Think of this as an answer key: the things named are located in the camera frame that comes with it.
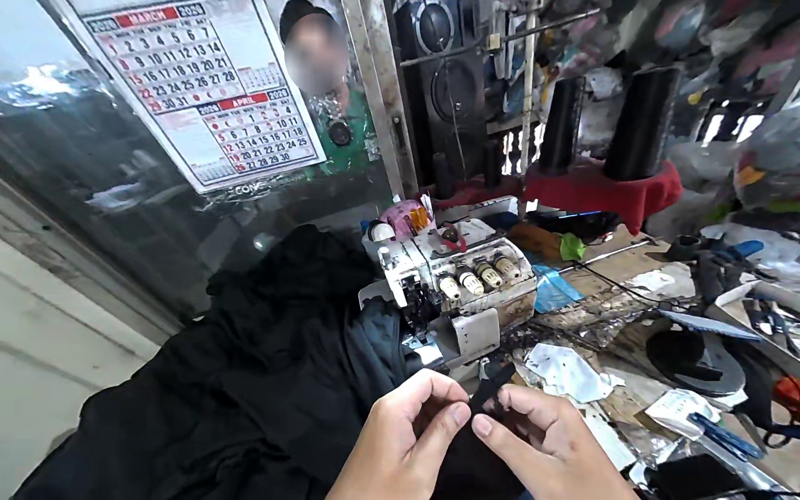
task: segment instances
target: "glass panel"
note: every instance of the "glass panel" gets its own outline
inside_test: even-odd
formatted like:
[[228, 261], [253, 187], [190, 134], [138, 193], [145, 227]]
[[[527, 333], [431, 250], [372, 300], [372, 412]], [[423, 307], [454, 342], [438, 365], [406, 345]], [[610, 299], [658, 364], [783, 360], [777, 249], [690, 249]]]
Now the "glass panel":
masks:
[[[348, 81], [365, 108], [353, 71]], [[305, 100], [322, 119], [324, 99]], [[367, 120], [357, 130], [372, 130], [366, 111], [349, 119]], [[247, 268], [301, 223], [353, 233], [376, 217], [391, 194], [372, 144], [344, 164], [330, 159], [245, 192], [197, 195], [41, 6], [0, 0], [0, 175], [176, 313], [204, 311], [215, 271]]]

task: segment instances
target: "calendar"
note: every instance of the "calendar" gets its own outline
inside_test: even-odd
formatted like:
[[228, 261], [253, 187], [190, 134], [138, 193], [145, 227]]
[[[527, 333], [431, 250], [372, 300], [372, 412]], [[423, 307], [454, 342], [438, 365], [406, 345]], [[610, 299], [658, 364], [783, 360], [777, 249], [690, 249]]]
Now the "calendar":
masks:
[[66, 1], [197, 192], [325, 161], [263, 0]]

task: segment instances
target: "hand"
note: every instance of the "hand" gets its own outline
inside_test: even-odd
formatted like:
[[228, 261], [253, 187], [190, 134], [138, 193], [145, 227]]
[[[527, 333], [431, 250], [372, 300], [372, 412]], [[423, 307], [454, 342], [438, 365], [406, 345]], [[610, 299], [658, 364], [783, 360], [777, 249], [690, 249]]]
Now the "hand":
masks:
[[637, 500], [570, 401], [510, 384], [498, 400], [513, 410], [506, 424], [529, 443], [488, 415], [475, 415], [471, 427], [536, 500]]
[[458, 382], [419, 370], [372, 405], [327, 500], [426, 500], [456, 432], [471, 417]]

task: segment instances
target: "wall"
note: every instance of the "wall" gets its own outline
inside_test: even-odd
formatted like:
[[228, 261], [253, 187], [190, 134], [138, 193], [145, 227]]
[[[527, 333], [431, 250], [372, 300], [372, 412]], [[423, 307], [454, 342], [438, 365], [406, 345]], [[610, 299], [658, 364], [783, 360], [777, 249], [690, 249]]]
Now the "wall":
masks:
[[76, 425], [89, 396], [156, 351], [102, 311], [0, 240], [0, 498]]

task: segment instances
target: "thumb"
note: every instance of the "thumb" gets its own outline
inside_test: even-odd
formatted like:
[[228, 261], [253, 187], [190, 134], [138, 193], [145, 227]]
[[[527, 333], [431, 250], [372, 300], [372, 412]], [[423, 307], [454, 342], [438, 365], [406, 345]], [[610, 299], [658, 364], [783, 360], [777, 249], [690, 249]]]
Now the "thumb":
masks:
[[471, 408], [466, 403], [453, 403], [440, 410], [412, 447], [412, 460], [424, 470], [438, 475], [440, 464], [450, 448], [452, 438], [471, 418]]
[[499, 456], [524, 486], [538, 484], [545, 475], [545, 460], [551, 457], [539, 452], [517, 437], [508, 427], [496, 422], [489, 415], [475, 415], [471, 421], [474, 434], [493, 453]]

